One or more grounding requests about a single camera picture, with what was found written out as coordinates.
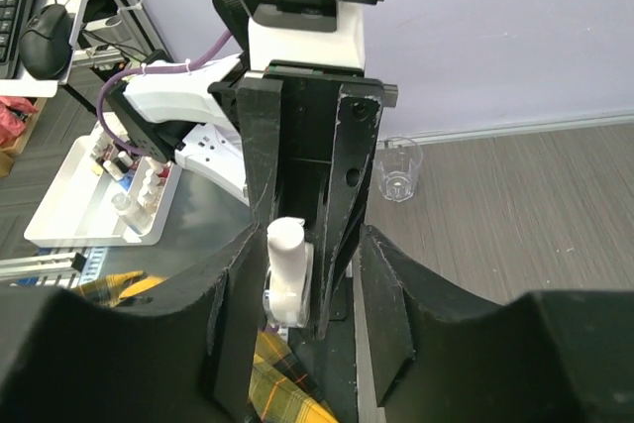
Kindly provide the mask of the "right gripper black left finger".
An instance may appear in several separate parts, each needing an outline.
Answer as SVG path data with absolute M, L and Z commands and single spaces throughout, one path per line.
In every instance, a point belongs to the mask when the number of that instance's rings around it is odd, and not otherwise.
M 265 234 L 105 308 L 60 287 L 1 293 L 5 422 L 241 422 L 262 317 Z

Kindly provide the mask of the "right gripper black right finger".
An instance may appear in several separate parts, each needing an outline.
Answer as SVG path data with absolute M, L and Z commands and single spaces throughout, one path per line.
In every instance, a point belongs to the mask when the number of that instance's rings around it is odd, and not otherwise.
M 633 295 L 530 291 L 500 305 L 365 226 L 377 404 L 390 422 L 629 422 Z

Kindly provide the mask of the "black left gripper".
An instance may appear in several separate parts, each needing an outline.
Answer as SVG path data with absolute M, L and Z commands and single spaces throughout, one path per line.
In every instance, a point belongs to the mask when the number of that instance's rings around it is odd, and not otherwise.
M 326 335 L 338 255 L 368 200 L 381 113 L 398 87 L 315 67 L 241 68 L 209 85 L 241 134 L 254 222 L 291 216 L 320 225 L 314 335 Z

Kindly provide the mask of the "clear nail polish bottle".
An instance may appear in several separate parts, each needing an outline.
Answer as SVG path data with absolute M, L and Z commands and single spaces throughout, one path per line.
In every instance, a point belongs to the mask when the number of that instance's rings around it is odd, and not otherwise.
M 267 285 L 263 305 L 267 318 L 274 325 L 304 328 L 307 325 L 314 247 L 303 245 L 304 265 L 298 265 L 289 253 L 274 252 L 269 256 Z

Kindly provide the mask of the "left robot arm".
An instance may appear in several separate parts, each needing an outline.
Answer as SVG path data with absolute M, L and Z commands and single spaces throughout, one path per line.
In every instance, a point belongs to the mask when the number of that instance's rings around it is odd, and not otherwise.
M 227 162 L 194 171 L 249 202 L 256 223 L 301 219 L 314 250 L 308 328 L 323 338 L 332 296 L 360 239 L 382 113 L 395 85 L 362 64 L 318 53 L 250 53 L 191 69 L 152 56 L 106 94 L 132 143 L 158 160 L 183 160 L 206 131 L 242 140 Z

